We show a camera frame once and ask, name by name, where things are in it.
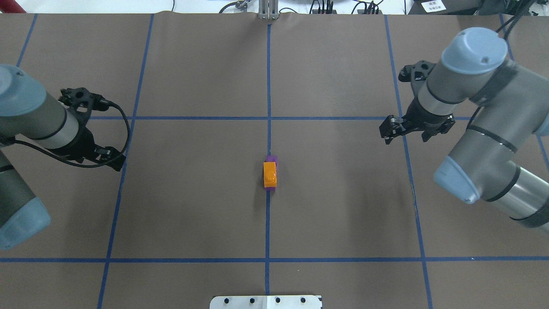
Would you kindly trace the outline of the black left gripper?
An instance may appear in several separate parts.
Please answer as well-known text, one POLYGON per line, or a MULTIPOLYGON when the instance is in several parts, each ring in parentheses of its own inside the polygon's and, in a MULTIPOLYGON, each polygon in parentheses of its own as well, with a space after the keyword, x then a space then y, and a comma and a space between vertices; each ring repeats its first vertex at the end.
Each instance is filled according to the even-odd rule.
POLYGON ((81 168, 107 166, 119 172, 125 163, 126 142, 122 150, 95 143, 94 135, 86 127, 86 120, 66 115, 65 121, 55 133, 55 156, 68 165, 81 168))

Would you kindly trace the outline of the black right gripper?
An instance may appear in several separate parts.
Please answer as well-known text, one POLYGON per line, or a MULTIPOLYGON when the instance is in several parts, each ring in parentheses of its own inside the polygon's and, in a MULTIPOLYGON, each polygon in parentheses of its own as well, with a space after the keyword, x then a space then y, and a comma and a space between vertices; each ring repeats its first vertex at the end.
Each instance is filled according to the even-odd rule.
POLYGON ((379 133, 387 145, 392 142, 392 139, 412 132, 422 132, 422 140, 427 142, 439 133, 448 133, 454 124, 455 117, 453 114, 433 114, 425 110, 418 99, 414 99, 403 117, 396 117, 392 114, 386 117, 379 125, 379 133))

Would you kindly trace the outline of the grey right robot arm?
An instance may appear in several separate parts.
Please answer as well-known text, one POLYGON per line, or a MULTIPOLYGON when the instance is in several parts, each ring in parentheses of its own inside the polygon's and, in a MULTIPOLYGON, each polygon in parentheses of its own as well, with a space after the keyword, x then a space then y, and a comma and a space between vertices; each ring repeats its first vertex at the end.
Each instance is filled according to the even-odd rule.
POLYGON ((531 135, 548 135, 548 79, 507 58, 507 44, 484 27, 461 30, 437 64, 418 61, 399 73, 414 98, 404 116, 389 115, 380 136, 421 132, 427 142, 455 124, 456 107, 478 106, 463 136, 434 174, 459 200, 494 204, 522 227, 548 233, 548 182, 513 157, 531 135))

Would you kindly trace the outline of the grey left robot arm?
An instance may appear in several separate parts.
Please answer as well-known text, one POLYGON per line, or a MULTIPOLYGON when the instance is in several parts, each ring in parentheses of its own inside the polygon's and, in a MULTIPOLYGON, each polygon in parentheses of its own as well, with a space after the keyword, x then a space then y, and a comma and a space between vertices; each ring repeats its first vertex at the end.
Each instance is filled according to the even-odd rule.
MULTIPOLYGON (((124 110, 111 100, 86 88, 63 88, 53 97, 43 84, 15 65, 0 67, 1 148, 25 146, 68 166, 93 169, 108 166, 120 171, 125 163, 122 149, 100 146, 87 124, 93 111, 118 110, 131 125, 124 110)), ((0 165, 0 246, 6 251, 43 231, 51 216, 9 158, 2 153, 0 165)))

